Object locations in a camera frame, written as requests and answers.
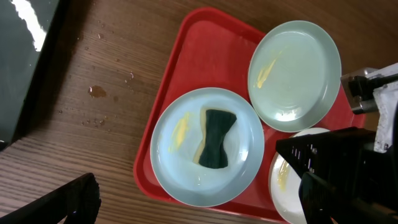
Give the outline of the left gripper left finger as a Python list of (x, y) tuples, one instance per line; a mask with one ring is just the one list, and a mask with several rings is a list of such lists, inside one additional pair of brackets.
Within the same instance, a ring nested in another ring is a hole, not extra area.
[(94, 224), (101, 206), (100, 188), (94, 174), (87, 173), (3, 217), (7, 224)]

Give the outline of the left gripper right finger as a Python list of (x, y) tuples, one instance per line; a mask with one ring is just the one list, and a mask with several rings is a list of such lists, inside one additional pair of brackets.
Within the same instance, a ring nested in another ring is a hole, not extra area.
[(276, 142), (301, 178), (307, 223), (397, 223), (397, 148), (376, 152), (375, 138), (352, 127)]

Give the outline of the white plate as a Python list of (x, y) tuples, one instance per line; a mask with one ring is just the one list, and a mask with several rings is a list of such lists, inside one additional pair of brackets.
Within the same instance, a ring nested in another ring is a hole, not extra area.
[[(296, 138), (311, 134), (326, 133), (325, 128), (309, 128), (294, 134)], [(301, 159), (302, 153), (295, 146), (290, 146), (289, 155)], [(269, 171), (269, 190), (272, 202), (279, 215), (288, 223), (306, 224), (305, 214), (299, 198), (301, 177), (292, 166), (277, 152), (271, 162)]]

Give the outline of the light blue plate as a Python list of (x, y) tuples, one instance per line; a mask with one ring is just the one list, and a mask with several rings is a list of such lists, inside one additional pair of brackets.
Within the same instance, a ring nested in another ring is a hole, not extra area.
[[(228, 166), (223, 169), (193, 162), (202, 140), (202, 108), (236, 115), (224, 139)], [(222, 88), (200, 88), (180, 96), (162, 113), (152, 133), (150, 161), (156, 179), (172, 198), (194, 207), (214, 207), (234, 199), (251, 184), (264, 146), (261, 122), (242, 96)]]
[(296, 133), (330, 111), (340, 77), (340, 53), (330, 35), (312, 22), (289, 21), (257, 45), (248, 69), (249, 99), (268, 126)]

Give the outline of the light blue plate top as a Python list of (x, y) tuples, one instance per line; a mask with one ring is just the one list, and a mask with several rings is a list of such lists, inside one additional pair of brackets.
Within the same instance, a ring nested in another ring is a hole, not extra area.
[(340, 53), (330, 35), (312, 22), (289, 21), (257, 45), (248, 69), (249, 99), (268, 126), (296, 133), (330, 111), (340, 77)]

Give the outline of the green yellow sponge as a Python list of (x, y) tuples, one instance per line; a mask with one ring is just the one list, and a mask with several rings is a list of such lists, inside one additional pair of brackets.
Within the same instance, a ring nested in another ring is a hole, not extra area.
[(201, 109), (202, 140), (193, 158), (195, 164), (210, 169), (223, 169), (228, 166), (224, 139), (236, 120), (236, 115), (230, 111), (214, 108)]

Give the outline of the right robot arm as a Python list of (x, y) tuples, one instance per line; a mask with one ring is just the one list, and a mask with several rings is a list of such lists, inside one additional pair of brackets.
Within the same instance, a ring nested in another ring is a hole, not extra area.
[(397, 64), (362, 68), (340, 81), (354, 114), (379, 113), (374, 150), (387, 152), (397, 142)]

